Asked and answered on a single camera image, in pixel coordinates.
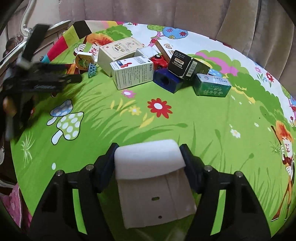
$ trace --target black box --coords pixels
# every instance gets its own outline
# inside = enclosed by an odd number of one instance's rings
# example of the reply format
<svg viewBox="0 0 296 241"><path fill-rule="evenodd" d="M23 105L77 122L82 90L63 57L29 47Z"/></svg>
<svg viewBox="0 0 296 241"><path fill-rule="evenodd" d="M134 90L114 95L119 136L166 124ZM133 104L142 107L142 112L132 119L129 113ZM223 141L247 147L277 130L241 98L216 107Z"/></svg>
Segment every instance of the black box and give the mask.
<svg viewBox="0 0 296 241"><path fill-rule="evenodd" d="M207 74L210 67L175 50L168 64L168 70L181 79L191 80L195 74Z"/></svg>

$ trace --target mushroom stem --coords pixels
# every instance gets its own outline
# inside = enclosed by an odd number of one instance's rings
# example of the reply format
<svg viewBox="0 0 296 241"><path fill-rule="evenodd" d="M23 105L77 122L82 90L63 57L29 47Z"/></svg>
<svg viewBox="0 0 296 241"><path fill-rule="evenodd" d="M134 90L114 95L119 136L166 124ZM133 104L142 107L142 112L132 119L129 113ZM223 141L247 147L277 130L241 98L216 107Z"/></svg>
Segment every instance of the mushroom stem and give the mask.
<svg viewBox="0 0 296 241"><path fill-rule="evenodd" d="M62 135L63 132L61 130L58 130L52 137L52 143L56 145Z"/></svg>
<svg viewBox="0 0 296 241"><path fill-rule="evenodd" d="M48 125L48 126L52 125L56 120L57 120L57 117L53 117L53 118L51 118L51 119L47 122L47 125Z"/></svg>

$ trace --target flower center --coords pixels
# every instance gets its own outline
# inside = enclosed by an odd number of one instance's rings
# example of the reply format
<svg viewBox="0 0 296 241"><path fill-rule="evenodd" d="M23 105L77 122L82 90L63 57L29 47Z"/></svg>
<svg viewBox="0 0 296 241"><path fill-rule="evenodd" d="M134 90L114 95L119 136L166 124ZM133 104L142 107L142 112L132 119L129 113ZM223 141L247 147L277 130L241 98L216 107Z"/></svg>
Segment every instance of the flower center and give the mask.
<svg viewBox="0 0 296 241"><path fill-rule="evenodd" d="M154 107L158 110L161 110L163 108L163 106L160 103L155 103Z"/></svg>

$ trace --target table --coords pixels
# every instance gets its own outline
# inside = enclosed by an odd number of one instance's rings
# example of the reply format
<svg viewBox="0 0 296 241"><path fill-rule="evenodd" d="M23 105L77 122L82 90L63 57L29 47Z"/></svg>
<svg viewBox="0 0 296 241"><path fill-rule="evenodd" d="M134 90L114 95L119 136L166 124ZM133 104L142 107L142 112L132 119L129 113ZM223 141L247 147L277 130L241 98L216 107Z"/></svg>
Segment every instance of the table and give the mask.
<svg viewBox="0 0 296 241"><path fill-rule="evenodd" d="M286 197L277 213L293 169L292 142L296 137L296 101L266 70L223 43L189 31L111 21L76 22L48 52L44 61L73 65L74 50L89 35L84 51L133 36L145 46L165 39L169 44L210 66L232 88L225 98L196 96L192 87L172 94L153 82L119 91L101 68L93 78L69 85L55 98L43 96L19 141L11 144L17 179L33 213L56 170L80 170L94 163L112 142L120 146L161 139L186 143L205 164L221 172L241 170L254 189L272 234L285 222ZM284 143L282 161L280 143ZM73 193L79 230L85 232L78 192ZM198 204L200 196L194 194ZM182 240L193 216L159 226L126 230L113 177L99 199L116 240ZM292 192L290 212L295 207ZM219 232L225 192L212 233Z"/></svg>

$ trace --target yellow flower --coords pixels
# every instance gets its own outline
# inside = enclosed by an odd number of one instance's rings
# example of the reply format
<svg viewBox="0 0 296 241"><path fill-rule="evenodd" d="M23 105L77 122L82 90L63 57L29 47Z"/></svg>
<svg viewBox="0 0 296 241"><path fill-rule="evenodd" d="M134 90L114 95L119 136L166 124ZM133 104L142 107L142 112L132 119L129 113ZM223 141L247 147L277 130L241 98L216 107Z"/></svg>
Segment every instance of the yellow flower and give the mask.
<svg viewBox="0 0 296 241"><path fill-rule="evenodd" d="M139 115L142 113L140 111L140 107L136 107L135 105L133 107L130 107L128 112L131 112L131 115Z"/></svg>

